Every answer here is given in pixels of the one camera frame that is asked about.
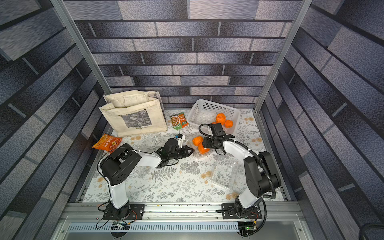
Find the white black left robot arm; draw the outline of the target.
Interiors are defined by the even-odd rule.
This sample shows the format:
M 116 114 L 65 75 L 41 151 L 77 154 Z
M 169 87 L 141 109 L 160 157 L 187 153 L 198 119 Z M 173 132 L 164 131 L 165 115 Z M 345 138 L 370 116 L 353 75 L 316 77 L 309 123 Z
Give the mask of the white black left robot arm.
M 179 161 L 194 153 L 189 146 L 179 146 L 179 141 L 170 138 L 156 152 L 147 153 L 123 144 L 98 164 L 99 173 L 108 183 L 110 200 L 104 210 L 103 220 L 123 221 L 134 210 L 130 207 L 125 181 L 137 166 L 161 169 L 171 160 Z

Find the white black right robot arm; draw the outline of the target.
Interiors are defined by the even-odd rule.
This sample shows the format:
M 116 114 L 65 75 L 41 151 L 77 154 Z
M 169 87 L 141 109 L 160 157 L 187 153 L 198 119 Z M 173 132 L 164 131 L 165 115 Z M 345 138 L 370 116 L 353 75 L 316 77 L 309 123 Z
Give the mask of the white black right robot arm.
M 221 124 L 201 124 L 205 149 L 220 149 L 244 162 L 247 188 L 236 198 L 236 214 L 244 218 L 265 199 L 276 199 L 276 189 L 282 184 L 277 167 L 269 152 L 255 153 L 245 144 L 227 135 Z

